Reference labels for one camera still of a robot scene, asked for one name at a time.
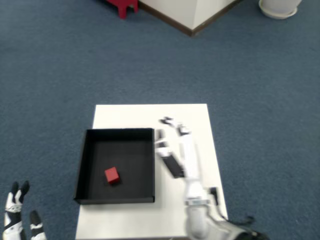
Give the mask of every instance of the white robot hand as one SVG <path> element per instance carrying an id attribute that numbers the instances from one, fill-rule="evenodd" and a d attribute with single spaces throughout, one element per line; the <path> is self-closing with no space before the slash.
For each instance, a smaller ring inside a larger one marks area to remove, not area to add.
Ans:
<path id="1" fill-rule="evenodd" d="M 174 157 L 162 130 L 158 132 L 155 152 L 163 160 L 174 178 L 183 177 L 185 180 L 184 203 L 187 214 L 185 228 L 188 237 L 191 240 L 268 240 L 269 238 L 265 234 L 240 227 L 241 224 L 234 223 L 222 216 L 215 187 L 210 189 L 210 194 L 215 200 L 216 212 L 223 220 L 214 219 L 209 214 L 209 196 L 202 186 L 201 171 L 191 131 L 171 117 L 164 117 L 160 122 L 173 127 L 179 135 L 181 155 L 184 160 L 183 166 Z M 252 220 L 253 218 L 250 218 L 247 224 L 250 224 Z"/>
<path id="2" fill-rule="evenodd" d="M 25 181 L 20 189 L 17 182 L 13 183 L 5 204 L 3 240 L 27 240 L 22 224 L 21 209 L 29 188 L 28 181 Z M 47 240 L 41 219 L 36 211 L 30 213 L 30 223 L 31 240 Z"/>

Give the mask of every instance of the red cube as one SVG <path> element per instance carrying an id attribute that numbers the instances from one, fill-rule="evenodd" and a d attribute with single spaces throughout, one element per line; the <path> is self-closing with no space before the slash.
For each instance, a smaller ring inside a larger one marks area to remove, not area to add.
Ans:
<path id="1" fill-rule="evenodd" d="M 120 180 L 116 167 L 105 170 L 104 174 L 109 184 L 117 183 Z"/>

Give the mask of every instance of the white table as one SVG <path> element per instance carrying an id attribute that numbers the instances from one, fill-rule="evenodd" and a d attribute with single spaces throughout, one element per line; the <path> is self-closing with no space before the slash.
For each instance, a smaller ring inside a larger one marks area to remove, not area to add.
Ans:
<path id="1" fill-rule="evenodd" d="M 218 187 L 221 212 L 227 209 L 220 179 L 214 140 L 206 104 L 97 105 L 94 129 L 165 129 L 172 150 L 179 157 L 176 132 L 159 123 L 170 116 L 193 133 L 205 188 Z M 76 230 L 77 240 L 141 239 L 186 237 L 185 183 L 172 178 L 164 163 L 155 158 L 155 202 L 81 205 Z M 211 214 L 218 216 L 213 208 Z"/>

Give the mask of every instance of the white flower pot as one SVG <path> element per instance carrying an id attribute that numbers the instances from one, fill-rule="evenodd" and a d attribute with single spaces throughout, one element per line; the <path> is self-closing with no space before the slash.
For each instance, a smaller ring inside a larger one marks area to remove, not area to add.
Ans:
<path id="1" fill-rule="evenodd" d="M 302 0 L 260 0 L 262 12 L 273 19 L 286 19 L 295 15 Z"/>

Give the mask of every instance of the wooden baseboard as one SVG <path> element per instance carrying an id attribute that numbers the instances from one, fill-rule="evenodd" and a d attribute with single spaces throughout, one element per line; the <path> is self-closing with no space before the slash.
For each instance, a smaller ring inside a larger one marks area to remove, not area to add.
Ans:
<path id="1" fill-rule="evenodd" d="M 228 12 L 230 9 L 232 9 L 235 5 L 240 3 L 243 0 L 235 0 L 232 3 L 230 3 L 225 8 L 221 9 L 219 12 L 217 12 L 215 15 L 207 19 L 205 22 L 203 22 L 201 25 L 197 26 L 194 29 L 190 29 L 186 27 L 185 25 L 181 24 L 180 22 L 177 22 L 176 20 L 172 19 L 171 17 L 164 15 L 163 13 L 159 12 L 158 10 L 155 10 L 154 8 L 146 5 L 145 3 L 139 1 L 139 8 L 146 11 L 147 13 L 155 16 L 156 18 L 164 21 L 165 23 L 171 25 L 172 27 L 180 30 L 184 34 L 187 34 L 190 37 L 193 37 L 197 35 L 200 31 L 202 31 L 205 27 L 216 21 L 218 18 L 220 18 L 222 15 L 224 15 L 226 12 Z"/>

